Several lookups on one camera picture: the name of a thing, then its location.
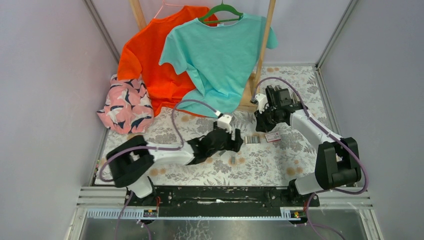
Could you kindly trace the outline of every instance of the floral mat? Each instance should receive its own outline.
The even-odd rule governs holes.
[[[329,127],[311,66],[263,67],[261,79],[280,77],[289,81],[301,94],[312,114]],[[268,80],[260,88],[264,93],[267,85],[287,86],[278,80]],[[214,118],[195,117],[184,112],[176,112],[176,125],[184,140],[207,134],[213,129]],[[241,137],[259,136],[260,143],[243,144],[238,153],[219,152],[204,163],[190,166],[160,165],[149,170],[155,185],[188,186],[286,186],[290,180],[302,177],[315,169],[316,152],[300,132],[285,123],[280,123],[272,132],[278,132],[280,141],[267,143],[263,133],[255,131],[256,119],[253,113],[234,111],[233,127],[241,130]],[[153,124],[142,134],[148,142],[176,144],[177,135],[171,123],[171,109],[162,108]],[[110,131],[107,136],[102,159],[98,167],[106,161],[106,154],[135,134],[118,134]],[[105,168],[105,178],[112,178],[109,167]],[[110,185],[95,178],[95,185]]]

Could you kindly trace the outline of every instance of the black robot motor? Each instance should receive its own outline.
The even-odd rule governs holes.
[[[303,109],[302,104],[295,102],[290,96],[289,89],[282,89],[279,86],[268,85],[265,89],[266,99],[262,113],[259,110],[254,112],[256,117],[256,131],[268,133],[279,123],[290,125],[290,114]]]

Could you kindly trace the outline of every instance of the wooden clothes rack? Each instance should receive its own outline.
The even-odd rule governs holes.
[[[140,5],[139,0],[129,0],[129,4],[131,5],[132,13],[134,14],[138,29],[141,31],[147,26],[142,6]],[[265,49],[267,48],[267,41],[268,36],[270,35],[271,21],[273,20],[275,6],[276,0],[269,0],[265,31],[263,32],[262,45],[260,47],[260,54],[259,59],[257,61],[256,72],[252,72],[252,74],[250,75],[246,87],[244,88],[243,96],[241,97],[241,101],[237,107],[237,110],[254,112],[257,109],[257,106],[252,104],[250,101],[252,99],[252,95],[254,94],[255,87],[261,78],[261,68],[262,63],[264,62]]]

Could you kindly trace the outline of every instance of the t-shirt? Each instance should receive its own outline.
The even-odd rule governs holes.
[[[173,108],[195,85],[187,73],[177,75],[170,64],[158,62],[170,31],[181,24],[203,17],[209,12],[205,6],[184,6],[168,17],[154,18],[123,47],[118,66],[118,80],[138,79],[146,84],[154,115],[162,107]],[[217,20],[215,15],[208,21]]]
[[[244,13],[232,25],[211,27],[196,18],[169,33],[159,64],[172,64],[178,75],[188,73],[196,89],[183,100],[199,100],[222,113],[231,113],[239,105],[258,61],[266,21],[265,17]],[[266,47],[277,45],[271,29]],[[178,108],[216,118],[200,103],[184,102]]]

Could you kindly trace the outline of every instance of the gray wall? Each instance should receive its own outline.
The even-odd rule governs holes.
[[[0,0],[0,239],[60,240],[116,63],[82,0]]]
[[[161,0],[139,0],[146,22],[161,8]],[[177,5],[208,6],[221,4],[221,0],[166,0]],[[138,31],[128,0],[93,0],[117,49]],[[239,12],[266,16],[269,0],[225,0]],[[318,61],[334,29],[348,6],[349,0],[277,0],[272,27],[278,37],[279,46],[267,50],[264,63],[293,64]],[[181,7],[165,6],[157,16],[164,18],[178,12]],[[232,17],[217,13],[218,18]]]
[[[424,235],[424,1],[359,2],[322,67],[385,239]]]

